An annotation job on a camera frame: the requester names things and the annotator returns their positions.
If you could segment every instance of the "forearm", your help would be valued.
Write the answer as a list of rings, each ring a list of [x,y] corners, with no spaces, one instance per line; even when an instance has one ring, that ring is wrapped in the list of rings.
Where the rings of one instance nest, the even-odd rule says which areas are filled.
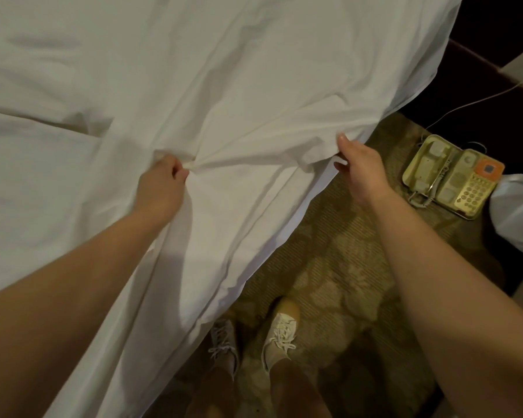
[[[523,311],[393,191],[372,211],[407,315],[442,388],[461,413],[484,412],[487,399],[469,402],[462,391],[490,385],[496,393],[523,379]]]
[[[131,214],[0,291],[0,416],[46,408],[159,230]]]

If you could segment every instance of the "white sneaker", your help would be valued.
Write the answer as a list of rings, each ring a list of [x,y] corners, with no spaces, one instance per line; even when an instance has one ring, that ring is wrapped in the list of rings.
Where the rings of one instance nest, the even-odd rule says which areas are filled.
[[[271,328],[261,351],[261,363],[265,372],[269,373],[273,364],[288,358],[287,353],[290,349],[296,349],[293,340],[299,322],[298,304],[289,298],[283,298],[274,310]]]
[[[226,353],[232,353],[234,356],[234,365],[232,370],[229,372],[232,375],[232,378],[237,375],[239,367],[238,359],[238,350],[237,350],[237,339],[234,333],[234,326],[230,319],[228,318],[219,318],[213,323],[211,327],[211,342],[213,347],[209,349],[211,353],[211,358],[217,362],[218,358],[225,355]]]

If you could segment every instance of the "carpet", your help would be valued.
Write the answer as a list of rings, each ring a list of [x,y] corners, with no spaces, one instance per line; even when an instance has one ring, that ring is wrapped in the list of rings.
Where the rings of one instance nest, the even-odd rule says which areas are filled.
[[[401,175],[424,129],[399,113],[368,141],[382,155],[390,184]],[[432,204],[422,218],[492,281],[503,273],[481,242],[481,219],[469,222]],[[287,242],[246,283],[233,305],[243,358],[236,379],[237,417],[274,416],[260,352],[280,296],[302,309],[291,358],[320,389],[334,417],[413,417],[433,392],[434,375],[408,324],[370,219],[336,177],[317,196]],[[209,341],[167,386],[149,418],[183,416],[207,369]]]

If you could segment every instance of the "corded telephone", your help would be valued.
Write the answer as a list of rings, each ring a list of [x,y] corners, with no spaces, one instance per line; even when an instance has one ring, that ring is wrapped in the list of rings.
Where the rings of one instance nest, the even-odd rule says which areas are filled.
[[[503,171],[504,165],[487,155],[462,150],[438,135],[430,135],[403,173],[403,182],[412,191],[411,205],[425,208],[433,201],[473,219]]]

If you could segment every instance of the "shoelace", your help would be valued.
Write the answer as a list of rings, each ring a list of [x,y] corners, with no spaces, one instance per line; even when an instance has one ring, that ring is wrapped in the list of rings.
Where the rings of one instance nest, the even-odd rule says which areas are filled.
[[[227,332],[226,325],[223,325],[214,330],[216,346],[213,346],[208,350],[211,353],[211,358],[217,359],[221,352],[228,352],[231,350],[229,342],[229,333]]]
[[[285,353],[287,353],[289,349],[296,349],[296,346],[292,344],[294,340],[292,323],[293,320],[279,322],[273,332],[275,336],[270,339],[270,341],[275,342],[278,348],[284,350]]]

